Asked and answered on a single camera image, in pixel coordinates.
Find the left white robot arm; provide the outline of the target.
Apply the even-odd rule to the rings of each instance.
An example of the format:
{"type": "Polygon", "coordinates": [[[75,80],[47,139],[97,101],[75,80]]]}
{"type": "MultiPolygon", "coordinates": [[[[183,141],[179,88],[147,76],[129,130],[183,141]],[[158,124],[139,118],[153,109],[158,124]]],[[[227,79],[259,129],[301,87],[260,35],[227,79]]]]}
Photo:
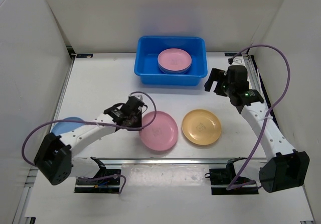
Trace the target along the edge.
{"type": "Polygon", "coordinates": [[[96,157],[78,157],[86,147],[120,129],[142,127],[142,96],[130,96],[126,103],[106,109],[93,124],[84,124],[69,132],[47,134],[34,159],[34,164],[52,185],[68,177],[99,184],[108,178],[105,165],[96,157]]]}

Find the pink plate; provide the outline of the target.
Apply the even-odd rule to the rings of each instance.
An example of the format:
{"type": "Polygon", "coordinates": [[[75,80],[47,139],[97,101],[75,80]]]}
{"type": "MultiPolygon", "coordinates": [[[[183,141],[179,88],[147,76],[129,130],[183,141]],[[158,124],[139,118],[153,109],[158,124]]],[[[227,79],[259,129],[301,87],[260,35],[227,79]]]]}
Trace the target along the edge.
{"type": "Polygon", "coordinates": [[[142,143],[154,151],[167,151],[178,141],[176,121],[166,112],[156,111],[153,122],[139,132],[142,143]]]}
{"type": "Polygon", "coordinates": [[[181,71],[189,68],[192,58],[186,51],[178,48],[163,50],[157,57],[158,64],[169,71],[181,71]]]}

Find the purple plate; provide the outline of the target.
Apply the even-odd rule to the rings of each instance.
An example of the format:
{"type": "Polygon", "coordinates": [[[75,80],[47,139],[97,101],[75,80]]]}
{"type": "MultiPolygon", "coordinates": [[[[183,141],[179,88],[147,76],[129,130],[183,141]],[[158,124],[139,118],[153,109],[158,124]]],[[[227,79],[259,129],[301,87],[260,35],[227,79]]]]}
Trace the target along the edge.
{"type": "Polygon", "coordinates": [[[165,69],[161,69],[161,72],[164,74],[185,74],[188,72],[188,70],[182,70],[182,71],[169,71],[169,70],[165,70],[165,69]]]}

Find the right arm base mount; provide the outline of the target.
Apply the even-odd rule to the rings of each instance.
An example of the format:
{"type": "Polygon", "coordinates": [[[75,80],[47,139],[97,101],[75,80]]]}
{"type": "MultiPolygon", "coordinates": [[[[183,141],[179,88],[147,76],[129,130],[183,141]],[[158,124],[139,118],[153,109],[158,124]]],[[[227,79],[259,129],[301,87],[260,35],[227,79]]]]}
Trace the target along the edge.
{"type": "Polygon", "coordinates": [[[227,190],[228,184],[235,176],[235,171],[231,169],[230,163],[215,167],[210,166],[209,171],[204,175],[210,180],[211,195],[257,195],[259,187],[256,183],[245,185],[232,190],[227,190]]]}

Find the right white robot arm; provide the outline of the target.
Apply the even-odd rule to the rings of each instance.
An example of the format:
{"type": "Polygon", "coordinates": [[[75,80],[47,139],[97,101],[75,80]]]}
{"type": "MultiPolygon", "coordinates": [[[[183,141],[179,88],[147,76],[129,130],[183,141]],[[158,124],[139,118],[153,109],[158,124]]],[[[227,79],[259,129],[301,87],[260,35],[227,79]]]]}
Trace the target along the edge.
{"type": "Polygon", "coordinates": [[[251,157],[229,160],[225,171],[230,182],[227,190],[240,188],[238,182],[243,177],[250,184],[259,182],[268,193],[302,186],[309,165],[308,154],[297,151],[285,138],[272,120],[263,97],[259,91],[250,89],[247,78],[244,66],[229,66],[226,71],[212,68],[204,85],[205,91],[210,91],[216,83],[214,93],[229,98],[252,128],[266,156],[266,164],[250,163],[251,157]]]}

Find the yellow plate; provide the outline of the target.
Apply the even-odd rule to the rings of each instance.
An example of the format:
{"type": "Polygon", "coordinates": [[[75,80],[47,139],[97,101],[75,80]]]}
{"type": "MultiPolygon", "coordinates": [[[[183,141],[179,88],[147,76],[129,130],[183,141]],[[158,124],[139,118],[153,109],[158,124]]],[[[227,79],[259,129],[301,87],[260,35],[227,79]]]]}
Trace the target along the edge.
{"type": "Polygon", "coordinates": [[[182,120],[181,128],[186,139],[198,146],[215,143],[222,132],[219,119],[212,112],[204,109],[188,112],[182,120]]]}

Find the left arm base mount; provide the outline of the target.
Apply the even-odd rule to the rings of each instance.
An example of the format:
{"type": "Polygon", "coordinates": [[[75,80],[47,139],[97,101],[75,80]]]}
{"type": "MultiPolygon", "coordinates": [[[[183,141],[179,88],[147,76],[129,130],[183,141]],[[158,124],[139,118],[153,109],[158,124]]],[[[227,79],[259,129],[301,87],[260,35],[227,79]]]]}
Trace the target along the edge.
{"type": "Polygon", "coordinates": [[[97,193],[97,194],[121,194],[126,184],[126,177],[121,174],[120,167],[106,167],[106,165],[95,157],[82,158],[90,160],[91,172],[76,178],[75,193],[97,193]]]}

